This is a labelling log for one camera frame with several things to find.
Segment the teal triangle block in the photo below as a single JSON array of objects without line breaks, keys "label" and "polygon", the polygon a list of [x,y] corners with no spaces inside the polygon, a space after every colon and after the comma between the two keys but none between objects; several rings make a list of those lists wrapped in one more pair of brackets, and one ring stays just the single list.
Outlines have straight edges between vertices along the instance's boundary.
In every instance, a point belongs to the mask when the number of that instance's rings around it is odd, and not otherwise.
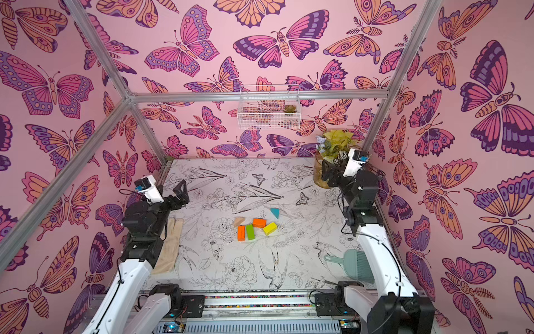
[{"label": "teal triangle block", "polygon": [[271,208],[270,211],[276,219],[280,218],[280,210],[278,208]]}]

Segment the natural wood triangle block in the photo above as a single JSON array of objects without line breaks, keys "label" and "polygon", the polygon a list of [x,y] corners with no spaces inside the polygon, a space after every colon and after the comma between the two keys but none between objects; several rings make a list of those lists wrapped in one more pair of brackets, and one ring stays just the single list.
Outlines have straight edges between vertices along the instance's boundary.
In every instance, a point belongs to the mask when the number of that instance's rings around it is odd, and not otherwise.
[{"label": "natural wood triangle block", "polygon": [[233,222],[234,227],[239,227],[246,221],[245,217],[236,217]]}]

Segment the orange wooden block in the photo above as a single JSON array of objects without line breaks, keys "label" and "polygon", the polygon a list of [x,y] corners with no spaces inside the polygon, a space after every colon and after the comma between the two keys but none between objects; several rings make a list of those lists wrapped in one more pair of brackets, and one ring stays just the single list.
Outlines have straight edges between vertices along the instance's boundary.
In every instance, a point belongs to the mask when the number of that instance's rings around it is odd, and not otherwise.
[{"label": "orange wooden block", "polygon": [[240,225],[237,230],[237,240],[242,242],[246,240],[246,227],[244,225]]},{"label": "orange wooden block", "polygon": [[254,218],[253,219],[253,227],[255,228],[265,228],[267,225],[267,222],[263,218]]}]

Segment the yellow wooden block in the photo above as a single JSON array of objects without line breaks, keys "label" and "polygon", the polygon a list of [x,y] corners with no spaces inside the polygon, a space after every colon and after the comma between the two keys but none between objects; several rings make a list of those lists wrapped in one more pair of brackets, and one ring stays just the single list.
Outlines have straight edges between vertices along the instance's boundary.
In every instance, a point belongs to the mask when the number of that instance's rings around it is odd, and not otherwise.
[{"label": "yellow wooden block", "polygon": [[263,228],[264,234],[266,236],[273,234],[277,230],[278,230],[278,225],[275,222],[272,222]]}]

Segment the green wooden block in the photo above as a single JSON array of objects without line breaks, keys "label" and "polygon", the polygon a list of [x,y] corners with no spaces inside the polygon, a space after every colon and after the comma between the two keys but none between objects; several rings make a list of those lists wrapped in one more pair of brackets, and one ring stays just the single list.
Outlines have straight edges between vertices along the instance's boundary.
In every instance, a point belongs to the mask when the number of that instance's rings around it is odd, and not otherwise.
[{"label": "green wooden block", "polygon": [[246,237],[249,241],[255,239],[254,226],[252,224],[246,226]]}]

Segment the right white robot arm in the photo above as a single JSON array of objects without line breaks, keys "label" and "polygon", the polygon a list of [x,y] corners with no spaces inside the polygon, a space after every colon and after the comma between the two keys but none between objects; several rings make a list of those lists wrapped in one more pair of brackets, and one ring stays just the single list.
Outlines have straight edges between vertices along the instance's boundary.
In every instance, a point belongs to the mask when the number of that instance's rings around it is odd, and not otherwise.
[{"label": "right white robot arm", "polygon": [[349,160],[345,168],[323,161],[321,178],[338,188],[344,217],[342,232],[355,237],[363,254],[345,254],[343,261],[355,269],[369,269],[376,293],[363,286],[347,285],[343,302],[366,324],[368,333],[432,333],[435,308],[406,277],[389,242],[385,224],[375,206],[380,176]]}]

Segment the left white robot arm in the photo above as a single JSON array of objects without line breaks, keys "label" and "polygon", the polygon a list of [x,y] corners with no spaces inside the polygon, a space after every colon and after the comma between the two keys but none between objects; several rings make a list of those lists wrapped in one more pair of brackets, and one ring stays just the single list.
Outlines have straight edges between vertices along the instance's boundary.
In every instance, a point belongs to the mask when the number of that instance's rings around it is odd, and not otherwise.
[{"label": "left white robot arm", "polygon": [[187,183],[181,180],[173,193],[163,196],[152,175],[135,181],[135,193],[144,198],[130,205],[122,219],[127,242],[118,259],[117,275],[85,333],[153,333],[172,310],[182,307],[177,284],[157,285],[140,310],[132,309],[144,282],[155,269],[164,243],[170,237],[168,217],[189,204]]}]

